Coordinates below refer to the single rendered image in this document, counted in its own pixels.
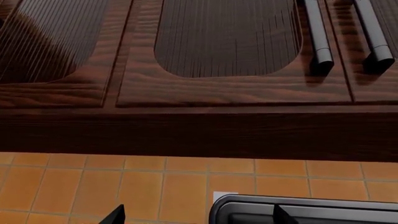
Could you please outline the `dark wood wall cabinet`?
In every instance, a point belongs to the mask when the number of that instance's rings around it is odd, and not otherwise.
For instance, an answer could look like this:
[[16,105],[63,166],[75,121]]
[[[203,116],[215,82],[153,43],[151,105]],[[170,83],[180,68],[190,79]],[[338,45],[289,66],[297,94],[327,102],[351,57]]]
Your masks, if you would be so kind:
[[103,105],[0,109],[0,152],[398,162],[398,105],[117,107],[130,18]]

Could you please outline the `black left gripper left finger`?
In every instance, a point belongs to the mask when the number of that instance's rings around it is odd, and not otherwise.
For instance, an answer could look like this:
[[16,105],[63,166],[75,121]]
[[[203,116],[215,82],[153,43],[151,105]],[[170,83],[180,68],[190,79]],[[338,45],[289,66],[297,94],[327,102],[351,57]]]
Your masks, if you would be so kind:
[[120,204],[108,216],[101,220],[98,224],[125,224],[124,205]]

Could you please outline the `wood cabinet door glass panel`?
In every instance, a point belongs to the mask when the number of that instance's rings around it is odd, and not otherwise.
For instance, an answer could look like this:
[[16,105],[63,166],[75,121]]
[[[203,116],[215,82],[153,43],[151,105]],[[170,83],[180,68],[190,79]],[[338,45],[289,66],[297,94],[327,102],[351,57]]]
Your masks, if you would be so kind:
[[334,67],[311,74],[302,0],[133,0],[116,106],[347,105],[353,102],[325,0]]
[[0,0],[0,109],[99,108],[133,0]]
[[383,74],[368,74],[370,54],[353,0],[325,0],[333,35],[356,104],[398,105],[398,0],[370,0],[395,63]]

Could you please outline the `white wall outlet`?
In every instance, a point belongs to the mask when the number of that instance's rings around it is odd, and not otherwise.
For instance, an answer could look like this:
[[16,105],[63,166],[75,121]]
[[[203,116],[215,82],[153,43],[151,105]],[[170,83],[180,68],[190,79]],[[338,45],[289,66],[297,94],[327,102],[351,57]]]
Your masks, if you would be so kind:
[[213,192],[213,203],[215,203],[218,199],[223,197],[224,195],[233,195],[238,194],[238,192]]

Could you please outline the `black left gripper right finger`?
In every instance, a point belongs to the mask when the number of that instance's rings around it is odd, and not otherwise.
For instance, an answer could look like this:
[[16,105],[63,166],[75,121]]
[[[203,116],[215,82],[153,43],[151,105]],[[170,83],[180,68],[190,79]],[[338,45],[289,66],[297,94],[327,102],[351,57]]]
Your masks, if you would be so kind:
[[274,224],[299,224],[294,217],[290,216],[279,205],[274,205],[272,219]]

